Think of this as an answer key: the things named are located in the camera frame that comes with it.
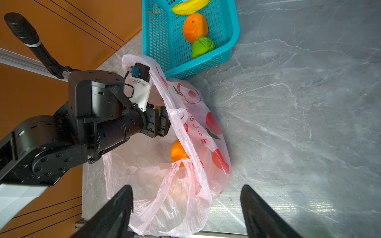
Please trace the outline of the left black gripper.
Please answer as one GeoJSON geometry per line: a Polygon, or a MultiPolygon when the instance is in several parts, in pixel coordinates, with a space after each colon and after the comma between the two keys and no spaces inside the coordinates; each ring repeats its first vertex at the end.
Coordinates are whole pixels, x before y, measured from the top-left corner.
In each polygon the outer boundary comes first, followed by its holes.
{"type": "Polygon", "coordinates": [[[165,106],[147,107],[144,112],[146,116],[146,128],[144,134],[150,138],[157,136],[165,137],[168,134],[171,123],[165,106]]]}

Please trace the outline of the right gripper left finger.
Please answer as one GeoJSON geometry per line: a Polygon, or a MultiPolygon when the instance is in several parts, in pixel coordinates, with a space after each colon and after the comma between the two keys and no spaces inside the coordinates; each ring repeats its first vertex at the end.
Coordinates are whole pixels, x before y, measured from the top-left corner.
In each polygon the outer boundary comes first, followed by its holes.
{"type": "Polygon", "coordinates": [[[129,222],[133,208],[133,189],[125,185],[72,237],[132,238],[129,222]]]}

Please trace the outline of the pink plastic bag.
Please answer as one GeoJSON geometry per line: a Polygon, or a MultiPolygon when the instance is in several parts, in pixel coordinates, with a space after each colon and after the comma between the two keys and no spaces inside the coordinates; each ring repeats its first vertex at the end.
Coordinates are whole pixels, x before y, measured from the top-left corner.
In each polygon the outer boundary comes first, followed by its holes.
{"type": "Polygon", "coordinates": [[[223,132],[200,90],[185,80],[167,78],[148,56],[122,58],[123,69],[135,63],[149,66],[177,140],[163,148],[133,140],[104,155],[107,197],[126,184],[132,187],[129,226],[141,236],[192,235],[205,226],[213,199],[232,177],[223,132]]]}

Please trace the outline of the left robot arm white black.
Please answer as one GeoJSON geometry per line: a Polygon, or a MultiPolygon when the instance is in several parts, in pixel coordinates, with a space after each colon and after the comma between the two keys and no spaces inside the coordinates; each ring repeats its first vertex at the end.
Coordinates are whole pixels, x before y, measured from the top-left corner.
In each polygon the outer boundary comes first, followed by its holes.
{"type": "Polygon", "coordinates": [[[166,109],[144,111],[124,88],[116,73],[72,72],[69,99],[54,115],[27,119],[1,140],[2,227],[69,169],[97,162],[135,134],[168,133],[166,109]]]}

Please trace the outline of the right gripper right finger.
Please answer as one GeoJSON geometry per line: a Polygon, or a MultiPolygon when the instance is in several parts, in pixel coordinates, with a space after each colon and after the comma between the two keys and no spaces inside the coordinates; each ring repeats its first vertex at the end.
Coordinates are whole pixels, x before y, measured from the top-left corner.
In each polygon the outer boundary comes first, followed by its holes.
{"type": "Polygon", "coordinates": [[[247,184],[240,201],[249,238],[302,237],[247,184]]]}

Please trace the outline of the orange tangerine fruit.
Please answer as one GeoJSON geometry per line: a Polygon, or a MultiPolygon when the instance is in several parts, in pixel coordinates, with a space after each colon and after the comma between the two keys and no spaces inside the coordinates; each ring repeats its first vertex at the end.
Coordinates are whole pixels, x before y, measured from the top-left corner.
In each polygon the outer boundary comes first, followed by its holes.
{"type": "Polygon", "coordinates": [[[183,35],[188,42],[193,44],[199,37],[207,37],[208,30],[206,18],[200,13],[195,13],[186,18],[183,35]]]}

